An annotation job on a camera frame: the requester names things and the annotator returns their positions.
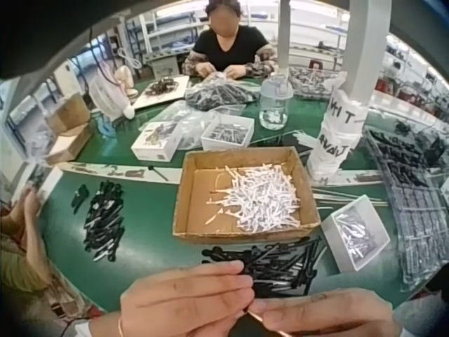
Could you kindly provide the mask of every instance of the black t-shirt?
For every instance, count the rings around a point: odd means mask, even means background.
[[[268,41],[256,27],[240,26],[231,49],[223,51],[217,34],[208,29],[200,34],[193,51],[206,55],[208,62],[212,63],[217,71],[222,72],[229,65],[254,63],[256,51],[267,44]]]

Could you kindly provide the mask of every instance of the plastic bag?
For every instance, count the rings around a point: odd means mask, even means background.
[[[201,146],[201,135],[218,114],[240,116],[244,108],[245,105],[226,105],[204,112],[191,107],[185,100],[178,100],[144,123],[139,130],[143,131],[149,122],[175,121],[182,129],[182,140],[177,148],[191,150]]]
[[[209,75],[200,84],[188,88],[185,100],[189,105],[208,111],[221,105],[239,105],[258,99],[260,86],[250,82],[234,81],[222,72]]]
[[[290,68],[290,82],[295,94],[307,99],[329,99],[332,90],[342,85],[346,72]]]
[[[54,132],[45,124],[25,143],[27,157],[36,163],[45,163],[45,157],[55,142]]]

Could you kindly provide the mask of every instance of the person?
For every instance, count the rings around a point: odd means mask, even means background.
[[[294,335],[405,336],[391,304],[372,291],[255,299],[243,267],[241,261],[210,263],[139,279],[121,296],[120,312],[76,325],[77,337],[225,337],[246,310],[266,329]]]
[[[45,246],[36,228],[40,209],[36,190],[28,185],[11,212],[1,218],[2,286],[33,293],[52,282]]]
[[[210,29],[200,34],[185,60],[184,74],[205,78],[224,72],[238,79],[267,77],[275,70],[276,51],[256,27],[239,24],[242,13],[237,0],[209,0],[206,13]]]

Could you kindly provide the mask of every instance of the cardboard box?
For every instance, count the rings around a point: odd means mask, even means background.
[[[91,113],[83,97],[80,93],[75,93],[72,97],[64,101],[51,116],[46,117],[46,121],[53,132],[60,135],[87,123],[90,118]]]
[[[231,216],[217,216],[208,225],[220,206],[206,202],[217,198],[216,190],[231,187],[231,176],[225,165],[237,168],[263,164],[280,164],[284,173],[292,176],[296,195],[301,199],[301,208],[293,216],[299,218],[301,226],[282,231],[249,233],[237,228]],[[266,147],[212,152],[187,153],[177,192],[173,235],[192,243],[236,244],[298,239],[305,237],[320,224],[320,216],[310,188],[307,173],[294,147]]]
[[[182,129],[174,121],[148,123],[131,146],[139,160],[170,161],[182,139]]]
[[[348,251],[348,247],[343,240],[342,233],[339,230],[340,222],[338,216],[348,211],[356,211],[363,219],[364,227],[369,232],[370,241],[373,243],[373,249],[358,261],[354,261],[352,254]],[[328,240],[329,247],[334,255],[335,262],[340,272],[358,272],[371,262],[390,242],[385,226],[377,214],[370,198],[362,195],[353,202],[343,206],[334,213],[330,214],[321,223],[324,235]]]
[[[92,130],[90,126],[83,124],[58,136],[55,144],[47,154],[47,164],[54,165],[62,161],[76,159],[91,135]]]
[[[247,128],[248,132],[246,133],[243,142],[240,144],[231,143],[218,139],[212,139],[210,135],[219,124],[236,124],[238,126]],[[251,138],[253,137],[253,134],[254,134],[254,119],[239,116],[230,116],[227,114],[219,114],[217,118],[212,120],[212,122],[203,132],[203,135],[201,136],[201,144],[203,145],[204,150],[242,149],[248,147],[248,145],[251,142]]]

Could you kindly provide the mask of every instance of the ceiling light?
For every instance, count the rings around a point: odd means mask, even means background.
[[[165,7],[159,9],[156,12],[158,18],[165,18],[167,16],[179,15],[183,13],[200,11],[204,9],[208,4],[208,1],[192,1],[192,2],[183,2],[179,5],[172,5],[169,7]]]
[[[309,2],[291,1],[290,7],[292,9],[299,9],[301,11],[325,15],[330,18],[336,18],[338,16],[338,11],[335,7],[312,4]]]

